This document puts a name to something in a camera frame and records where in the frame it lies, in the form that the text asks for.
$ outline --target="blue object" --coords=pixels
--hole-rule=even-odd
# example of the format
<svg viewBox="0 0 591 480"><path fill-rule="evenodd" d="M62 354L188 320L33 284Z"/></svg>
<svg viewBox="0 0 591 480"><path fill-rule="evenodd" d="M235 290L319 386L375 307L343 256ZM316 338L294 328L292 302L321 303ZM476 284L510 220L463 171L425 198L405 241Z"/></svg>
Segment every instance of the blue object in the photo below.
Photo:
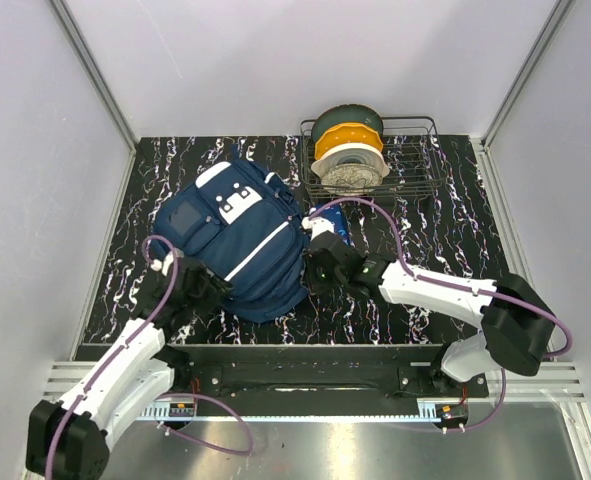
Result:
<svg viewBox="0 0 591 480"><path fill-rule="evenodd" d="M315 205L315 208L311 208L309 213L313 213L314 210L317 210L323 205L323 203ZM342 211L342 208L339 205L334 205L332 207L327 208L326 210L322 211L322 213L320 213L319 216L321 218L325 218L333 224L335 233L342 236L342 238L344 239L344 243L346 245L351 244L351 237L348 231L348 222L346 221L344 212Z"/></svg>
<svg viewBox="0 0 591 480"><path fill-rule="evenodd" d="M306 298L302 211L275 173L254 162L219 162L160 209L153 232L202 260L233 286L224 309L262 323ZM156 253L166 250L154 243Z"/></svg>

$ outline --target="dish rack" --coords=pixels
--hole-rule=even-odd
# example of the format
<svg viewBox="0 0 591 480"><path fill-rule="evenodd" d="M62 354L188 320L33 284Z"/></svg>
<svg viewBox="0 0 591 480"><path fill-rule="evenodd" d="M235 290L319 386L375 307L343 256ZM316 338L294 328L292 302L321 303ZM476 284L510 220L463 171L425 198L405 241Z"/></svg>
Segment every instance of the dish rack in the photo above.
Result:
<svg viewBox="0 0 591 480"><path fill-rule="evenodd" d="M437 189L446 182L446 171L433 119L394 116L382 117L382 120L382 155L391 172L384 177L381 185L366 187L359 196L385 200L435 196ZM315 121L304 120L300 124L300 171L311 202L317 204L333 197L355 196L355 186L333 186L332 193L327 191L321 179L311 171L310 165L315 161L311 130Z"/></svg>

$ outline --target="marble pattern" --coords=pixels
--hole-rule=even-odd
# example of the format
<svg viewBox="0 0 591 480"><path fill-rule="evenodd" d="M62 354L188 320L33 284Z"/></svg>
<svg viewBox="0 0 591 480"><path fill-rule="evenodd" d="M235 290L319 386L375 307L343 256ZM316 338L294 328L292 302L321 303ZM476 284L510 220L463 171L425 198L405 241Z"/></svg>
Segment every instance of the marble pattern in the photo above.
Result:
<svg viewBox="0 0 591 480"><path fill-rule="evenodd" d="M130 178L83 343L110 344L137 304L146 277L141 242L162 204L213 163L240 155L266 165L308 206L301 180L298 137L191 137L143 139ZM403 235L406 260L470 278L507 272L497 230L465 136L434 143L447 173L433 203L399 199L385 206ZM351 241L364 251L394 251L388 224L370 207L346 207ZM435 312L337 291L309 297L288 315L264 325L218 312L187 320L175 343L442 343L471 335L472 328Z"/></svg>

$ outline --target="yellow plate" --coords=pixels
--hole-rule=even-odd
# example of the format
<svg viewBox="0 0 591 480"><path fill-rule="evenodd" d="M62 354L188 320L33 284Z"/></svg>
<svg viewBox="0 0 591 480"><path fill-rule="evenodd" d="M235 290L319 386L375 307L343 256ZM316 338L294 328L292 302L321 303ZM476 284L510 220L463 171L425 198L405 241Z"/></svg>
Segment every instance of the yellow plate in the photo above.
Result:
<svg viewBox="0 0 591 480"><path fill-rule="evenodd" d="M384 148L379 134L361 123L340 123L324 132L315 144L315 160L319 160L331 148L344 143L365 143L380 152Z"/></svg>

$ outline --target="reflective metal surface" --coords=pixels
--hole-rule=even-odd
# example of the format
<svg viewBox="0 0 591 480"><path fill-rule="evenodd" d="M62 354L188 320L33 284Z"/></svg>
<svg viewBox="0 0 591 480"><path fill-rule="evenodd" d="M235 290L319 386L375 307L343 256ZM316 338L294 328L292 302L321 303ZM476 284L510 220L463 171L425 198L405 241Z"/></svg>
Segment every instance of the reflective metal surface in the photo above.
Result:
<svg viewBox="0 0 591 480"><path fill-rule="evenodd" d="M471 408L473 421L490 409ZM240 458L165 437L153 424L134 424L117 444L102 480L581 478L562 417L550 404L506 405L489 426L463 435L378 424L261 423L251 428L257 453ZM244 447L234 423L195 423L185 431Z"/></svg>

